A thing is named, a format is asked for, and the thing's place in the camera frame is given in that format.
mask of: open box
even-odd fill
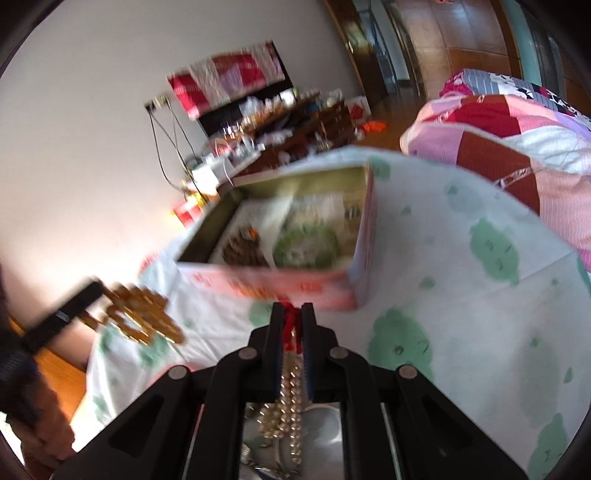
[[[302,198],[333,192],[363,191],[361,221],[348,265],[331,270],[239,267],[210,263],[226,227],[244,200]],[[366,299],[375,232],[376,204],[370,166],[252,176],[229,190],[203,219],[199,230],[177,260],[183,275],[216,293],[257,300],[310,301],[321,309],[356,309]]]

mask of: white bedsheet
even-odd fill
[[[372,163],[378,219],[368,302],[317,311],[370,362],[411,362],[529,474],[543,478],[591,399],[591,284],[572,247],[486,180],[390,151],[347,147],[282,170]],[[170,298],[186,345],[150,347],[104,328],[94,347],[88,438],[177,363],[209,367],[244,346],[270,304],[198,290],[174,258],[141,276]]]

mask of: red ribbon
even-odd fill
[[[301,309],[288,301],[281,302],[284,309],[283,350],[301,353]]]

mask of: wall outlet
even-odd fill
[[[168,105],[168,93],[163,92],[153,97],[149,102],[144,103],[144,108],[148,112],[152,113],[156,110],[160,110],[166,105]]]

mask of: pearl necklace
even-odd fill
[[[291,463],[295,465],[291,473],[295,474],[300,473],[301,465],[301,368],[301,355],[289,351],[283,353],[279,401],[265,403],[257,419],[266,446],[271,446],[271,442],[277,444],[289,435]]]

